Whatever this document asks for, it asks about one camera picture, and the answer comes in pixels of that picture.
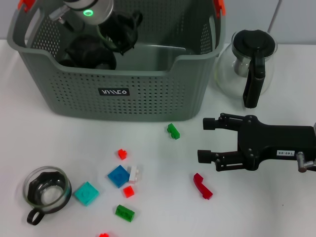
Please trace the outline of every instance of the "green indicator light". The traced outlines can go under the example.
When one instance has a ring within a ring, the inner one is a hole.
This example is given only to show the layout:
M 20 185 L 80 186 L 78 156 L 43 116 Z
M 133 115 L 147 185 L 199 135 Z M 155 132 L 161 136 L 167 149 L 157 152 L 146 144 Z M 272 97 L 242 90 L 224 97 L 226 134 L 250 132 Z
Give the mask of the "green indicator light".
M 85 10 L 85 11 L 83 12 L 83 14 L 84 14 L 85 16 L 93 16 L 93 11 L 92 11 L 92 10 Z

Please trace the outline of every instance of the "gray plastic basket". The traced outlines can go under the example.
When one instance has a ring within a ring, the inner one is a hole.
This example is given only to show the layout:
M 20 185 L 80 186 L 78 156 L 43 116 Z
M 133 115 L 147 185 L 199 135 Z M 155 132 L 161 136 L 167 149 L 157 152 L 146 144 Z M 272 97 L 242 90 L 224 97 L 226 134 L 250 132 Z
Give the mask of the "gray plastic basket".
M 116 10 L 144 14 L 135 49 L 116 55 L 115 71 L 58 63 L 78 36 L 49 19 L 62 5 L 62 0 L 37 0 L 28 12 L 22 6 L 14 14 L 7 39 L 54 112 L 125 121 L 187 120 L 199 112 L 225 38 L 225 17 L 222 13 L 216 17 L 213 0 L 115 0 Z M 80 21 L 74 15 L 68 20 Z M 85 32 L 97 35 L 92 26 Z M 128 88 L 130 95 L 101 96 L 101 88 Z

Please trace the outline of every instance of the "white lego brick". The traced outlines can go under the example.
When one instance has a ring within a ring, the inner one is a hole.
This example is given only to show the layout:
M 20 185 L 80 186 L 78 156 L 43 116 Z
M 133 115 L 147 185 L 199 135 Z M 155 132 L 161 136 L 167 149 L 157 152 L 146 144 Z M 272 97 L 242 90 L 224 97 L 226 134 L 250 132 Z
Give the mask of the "white lego brick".
M 129 175 L 129 183 L 134 184 L 137 182 L 138 180 L 138 173 L 139 170 L 137 168 L 137 166 L 132 166 L 131 170 L 130 170 L 130 175 Z

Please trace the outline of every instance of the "basket logo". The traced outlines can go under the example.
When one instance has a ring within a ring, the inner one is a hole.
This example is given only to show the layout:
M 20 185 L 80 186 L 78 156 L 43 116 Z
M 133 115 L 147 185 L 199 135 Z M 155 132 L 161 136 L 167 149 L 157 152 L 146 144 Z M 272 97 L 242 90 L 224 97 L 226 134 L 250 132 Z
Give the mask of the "basket logo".
M 103 96 L 130 96 L 128 88 L 98 88 Z

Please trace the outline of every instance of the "teapot lid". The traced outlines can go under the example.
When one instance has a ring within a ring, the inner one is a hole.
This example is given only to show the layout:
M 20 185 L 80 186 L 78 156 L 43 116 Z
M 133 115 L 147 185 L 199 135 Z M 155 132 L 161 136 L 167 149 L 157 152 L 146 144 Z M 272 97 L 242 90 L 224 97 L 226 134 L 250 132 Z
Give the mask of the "teapot lid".
M 261 30 L 243 30 L 233 39 L 234 48 L 242 55 L 252 57 L 260 51 L 263 56 L 270 57 L 276 48 L 276 42 L 268 33 Z

